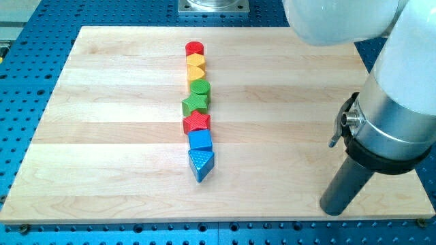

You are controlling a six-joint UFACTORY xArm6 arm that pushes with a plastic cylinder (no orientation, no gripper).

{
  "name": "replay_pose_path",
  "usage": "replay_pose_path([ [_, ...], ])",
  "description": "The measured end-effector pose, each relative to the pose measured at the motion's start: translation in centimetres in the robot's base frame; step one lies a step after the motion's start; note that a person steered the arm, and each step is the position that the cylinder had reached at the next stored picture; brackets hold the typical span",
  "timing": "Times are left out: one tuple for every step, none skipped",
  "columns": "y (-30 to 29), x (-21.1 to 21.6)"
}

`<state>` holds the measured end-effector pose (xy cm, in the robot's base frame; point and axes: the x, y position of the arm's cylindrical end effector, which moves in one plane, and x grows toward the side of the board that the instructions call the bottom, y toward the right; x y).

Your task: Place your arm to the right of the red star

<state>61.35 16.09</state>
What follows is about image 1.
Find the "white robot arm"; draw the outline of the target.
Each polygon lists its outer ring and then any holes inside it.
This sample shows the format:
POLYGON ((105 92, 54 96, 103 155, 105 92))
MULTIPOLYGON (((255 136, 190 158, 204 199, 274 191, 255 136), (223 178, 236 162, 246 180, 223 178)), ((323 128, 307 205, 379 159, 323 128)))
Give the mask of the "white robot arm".
POLYGON ((341 107, 330 141, 382 174, 403 174, 435 143, 435 0, 288 0, 285 15, 314 46, 386 37, 363 86, 341 107))

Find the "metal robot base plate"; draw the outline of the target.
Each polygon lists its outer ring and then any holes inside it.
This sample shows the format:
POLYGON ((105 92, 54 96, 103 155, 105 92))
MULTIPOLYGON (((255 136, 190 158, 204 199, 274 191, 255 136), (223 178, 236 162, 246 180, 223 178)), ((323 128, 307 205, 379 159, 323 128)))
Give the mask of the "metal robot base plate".
POLYGON ((248 13, 249 0, 178 0, 178 13, 248 13))

